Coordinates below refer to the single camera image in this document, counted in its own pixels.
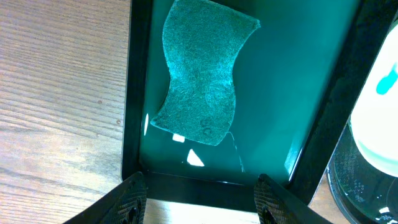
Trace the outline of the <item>green scouring pad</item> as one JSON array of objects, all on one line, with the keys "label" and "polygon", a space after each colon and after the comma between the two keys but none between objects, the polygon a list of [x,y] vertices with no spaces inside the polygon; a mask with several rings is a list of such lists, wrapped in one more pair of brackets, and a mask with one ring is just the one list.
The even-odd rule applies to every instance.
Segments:
[{"label": "green scouring pad", "polygon": [[217,146],[234,119],[233,67],[258,19],[207,0],[174,1],[162,31],[167,96],[151,125]]}]

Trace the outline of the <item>black rectangular water tray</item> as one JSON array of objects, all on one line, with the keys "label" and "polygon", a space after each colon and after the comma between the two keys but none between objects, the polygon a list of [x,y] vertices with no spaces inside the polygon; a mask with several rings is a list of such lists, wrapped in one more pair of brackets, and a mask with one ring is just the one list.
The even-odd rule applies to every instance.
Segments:
[{"label": "black rectangular water tray", "polygon": [[397,2],[225,1],[261,28],[234,64],[237,112],[217,146],[177,142],[149,120],[169,84],[160,27],[170,0],[132,0],[121,177],[147,196],[254,212],[267,174],[310,203],[397,12]]}]

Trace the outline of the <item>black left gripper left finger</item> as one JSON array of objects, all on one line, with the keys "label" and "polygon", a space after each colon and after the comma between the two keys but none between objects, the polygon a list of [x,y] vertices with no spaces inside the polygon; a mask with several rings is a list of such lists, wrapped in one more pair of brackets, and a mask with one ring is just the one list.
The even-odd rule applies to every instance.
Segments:
[{"label": "black left gripper left finger", "polygon": [[65,224],[143,224],[146,200],[144,175],[136,172]]}]

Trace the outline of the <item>round black tray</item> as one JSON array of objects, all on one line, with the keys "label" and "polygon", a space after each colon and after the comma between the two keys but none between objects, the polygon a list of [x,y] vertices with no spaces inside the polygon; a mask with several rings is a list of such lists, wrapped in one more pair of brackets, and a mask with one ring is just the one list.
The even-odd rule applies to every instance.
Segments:
[{"label": "round black tray", "polygon": [[350,223],[397,223],[397,178],[366,161],[345,126],[327,167],[332,196]]}]

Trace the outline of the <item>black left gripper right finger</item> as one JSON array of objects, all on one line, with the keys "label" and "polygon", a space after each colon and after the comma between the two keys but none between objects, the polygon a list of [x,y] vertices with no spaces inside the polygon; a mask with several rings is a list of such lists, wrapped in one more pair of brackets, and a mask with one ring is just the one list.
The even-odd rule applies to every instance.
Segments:
[{"label": "black left gripper right finger", "polygon": [[331,224],[266,174],[254,185],[254,201],[261,224]]}]

